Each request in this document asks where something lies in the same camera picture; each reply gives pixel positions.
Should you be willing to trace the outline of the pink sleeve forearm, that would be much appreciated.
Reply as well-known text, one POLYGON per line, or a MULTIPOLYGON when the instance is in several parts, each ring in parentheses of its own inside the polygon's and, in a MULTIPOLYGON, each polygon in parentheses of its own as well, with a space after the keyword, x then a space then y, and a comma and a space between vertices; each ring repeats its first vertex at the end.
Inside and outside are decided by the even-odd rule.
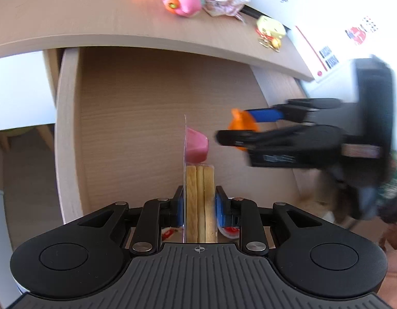
POLYGON ((397 308, 397 224, 388 226, 379 240, 379 246, 386 253, 388 271, 378 295, 390 307, 397 308))

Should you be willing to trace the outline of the right hand in knit glove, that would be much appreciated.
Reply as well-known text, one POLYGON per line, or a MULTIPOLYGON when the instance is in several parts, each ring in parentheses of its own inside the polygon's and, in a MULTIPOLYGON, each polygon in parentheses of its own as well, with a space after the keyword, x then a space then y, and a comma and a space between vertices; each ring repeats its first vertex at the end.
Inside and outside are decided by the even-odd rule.
POLYGON ((347 169, 321 172, 318 195, 336 223, 380 218, 397 223, 397 151, 385 159, 358 158, 347 169))

